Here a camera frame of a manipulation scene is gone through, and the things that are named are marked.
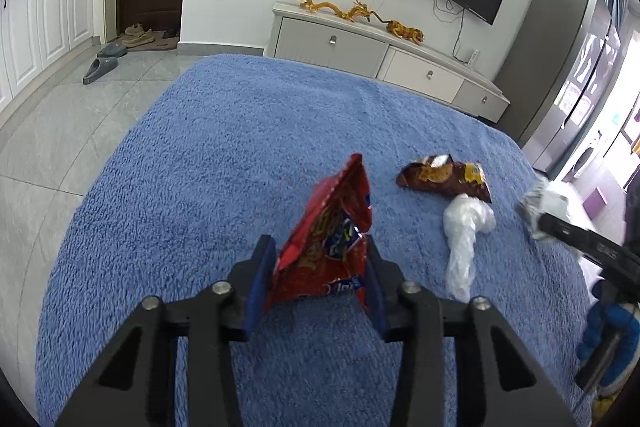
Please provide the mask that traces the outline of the right blue gloved hand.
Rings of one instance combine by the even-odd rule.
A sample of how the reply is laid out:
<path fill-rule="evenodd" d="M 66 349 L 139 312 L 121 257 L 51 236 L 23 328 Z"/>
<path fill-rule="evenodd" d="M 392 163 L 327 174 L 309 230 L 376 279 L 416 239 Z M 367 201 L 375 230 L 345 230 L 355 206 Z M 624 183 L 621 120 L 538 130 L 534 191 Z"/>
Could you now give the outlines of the right blue gloved hand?
<path fill-rule="evenodd" d="M 587 314 L 582 341 L 577 347 L 577 358 L 585 362 L 600 346 L 605 326 L 622 333 L 612 362 L 599 384 L 601 397 L 612 397 L 624 387 L 639 361 L 639 308 L 631 303 L 602 303 L 602 289 L 606 280 L 598 280 L 591 288 L 597 299 Z"/>

